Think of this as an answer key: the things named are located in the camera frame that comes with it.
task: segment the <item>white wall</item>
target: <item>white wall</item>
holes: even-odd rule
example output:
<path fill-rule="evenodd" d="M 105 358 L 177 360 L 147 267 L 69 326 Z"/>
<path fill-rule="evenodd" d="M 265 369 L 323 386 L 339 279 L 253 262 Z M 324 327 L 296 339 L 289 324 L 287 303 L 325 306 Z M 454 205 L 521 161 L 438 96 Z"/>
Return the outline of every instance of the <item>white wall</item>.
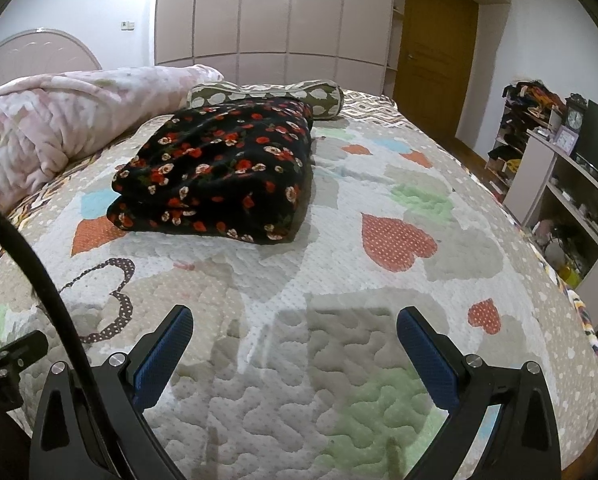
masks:
<path fill-rule="evenodd" d="M 104 69 L 154 64 L 155 0 L 12 0 L 0 16 L 0 41 L 23 30 L 63 30 Z M 133 31 L 121 22 L 135 22 Z"/>
<path fill-rule="evenodd" d="M 457 137 L 484 158 L 499 130 L 502 91 L 519 79 L 541 79 L 563 99 L 576 92 L 598 103 L 598 29 L 579 1 L 512 0 L 510 6 L 480 7 Z"/>

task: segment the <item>pink blanket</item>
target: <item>pink blanket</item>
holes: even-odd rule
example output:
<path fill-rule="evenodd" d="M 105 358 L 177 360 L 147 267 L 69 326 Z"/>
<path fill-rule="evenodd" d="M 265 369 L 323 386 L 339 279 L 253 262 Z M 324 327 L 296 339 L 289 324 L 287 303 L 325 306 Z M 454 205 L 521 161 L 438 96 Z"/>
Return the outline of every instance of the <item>pink blanket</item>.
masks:
<path fill-rule="evenodd" d="M 189 89 L 217 70 L 147 66 L 66 72 L 0 86 L 0 210 L 146 120 L 185 105 Z"/>

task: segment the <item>doorway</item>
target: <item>doorway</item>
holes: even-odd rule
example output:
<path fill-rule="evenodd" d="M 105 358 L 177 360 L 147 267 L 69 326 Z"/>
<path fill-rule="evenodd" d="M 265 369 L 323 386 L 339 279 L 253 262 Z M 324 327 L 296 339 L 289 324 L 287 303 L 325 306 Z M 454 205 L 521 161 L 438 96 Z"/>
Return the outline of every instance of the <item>doorway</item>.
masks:
<path fill-rule="evenodd" d="M 406 0 L 393 97 L 442 145 L 454 139 L 464 107 L 478 15 L 472 0 Z"/>

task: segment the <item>black cable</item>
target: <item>black cable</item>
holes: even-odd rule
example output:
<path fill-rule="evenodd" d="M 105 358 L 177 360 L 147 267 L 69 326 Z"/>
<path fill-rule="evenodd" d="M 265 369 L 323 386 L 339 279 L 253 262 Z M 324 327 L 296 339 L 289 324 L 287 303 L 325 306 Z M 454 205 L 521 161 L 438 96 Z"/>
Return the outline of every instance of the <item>black cable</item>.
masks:
<path fill-rule="evenodd" d="M 134 476 L 125 462 L 119 447 L 116 432 L 106 413 L 103 400 L 96 387 L 95 378 L 90 363 L 83 350 L 77 330 L 74 328 L 70 314 L 50 279 L 47 270 L 39 257 L 26 242 L 21 233 L 0 213 L 0 245 L 14 262 L 21 268 L 28 278 L 39 300 L 45 307 L 50 322 L 54 325 L 61 343 L 65 348 L 74 372 L 80 381 L 80 387 L 86 397 L 88 408 L 92 415 L 95 431 L 101 439 L 102 453 L 111 472 L 123 479 Z"/>

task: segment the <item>clock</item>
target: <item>clock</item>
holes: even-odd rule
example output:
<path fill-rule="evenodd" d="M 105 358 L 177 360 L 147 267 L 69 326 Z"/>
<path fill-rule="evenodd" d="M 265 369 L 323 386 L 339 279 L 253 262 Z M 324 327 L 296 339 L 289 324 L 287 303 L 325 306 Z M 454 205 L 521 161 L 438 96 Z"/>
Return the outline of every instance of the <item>clock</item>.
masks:
<path fill-rule="evenodd" d="M 569 130 L 564 124 L 562 124 L 556 136 L 554 136 L 553 144 L 566 152 L 567 155 L 570 155 L 572 153 L 572 149 L 577 143 L 577 139 L 579 139 L 579 134 Z"/>
<path fill-rule="evenodd" d="M 588 103 L 579 94 L 571 94 L 566 99 L 566 113 L 564 114 L 563 124 L 570 131 L 579 134 L 582 129 L 583 115 L 588 108 Z"/>

